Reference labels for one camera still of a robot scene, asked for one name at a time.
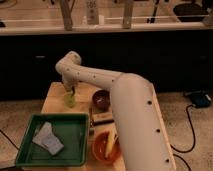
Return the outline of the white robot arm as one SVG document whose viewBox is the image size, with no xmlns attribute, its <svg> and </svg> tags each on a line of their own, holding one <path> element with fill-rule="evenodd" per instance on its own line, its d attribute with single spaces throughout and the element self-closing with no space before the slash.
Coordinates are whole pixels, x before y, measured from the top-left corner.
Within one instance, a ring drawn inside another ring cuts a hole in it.
<svg viewBox="0 0 213 171">
<path fill-rule="evenodd" d="M 126 171 L 176 171 L 154 86 L 133 73 L 84 67 L 71 51 L 55 65 L 66 87 L 76 81 L 110 93 L 112 114 Z"/>
</svg>

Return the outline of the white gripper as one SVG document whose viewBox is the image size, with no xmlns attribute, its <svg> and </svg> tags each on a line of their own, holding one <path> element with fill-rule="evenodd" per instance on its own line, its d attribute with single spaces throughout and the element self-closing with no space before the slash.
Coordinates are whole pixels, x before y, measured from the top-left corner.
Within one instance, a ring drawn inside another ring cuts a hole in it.
<svg viewBox="0 0 213 171">
<path fill-rule="evenodd" d="M 75 86 L 78 83 L 76 79 L 68 79 L 67 77 L 63 76 L 62 83 L 66 91 L 70 91 L 71 95 L 75 95 Z"/>
</svg>

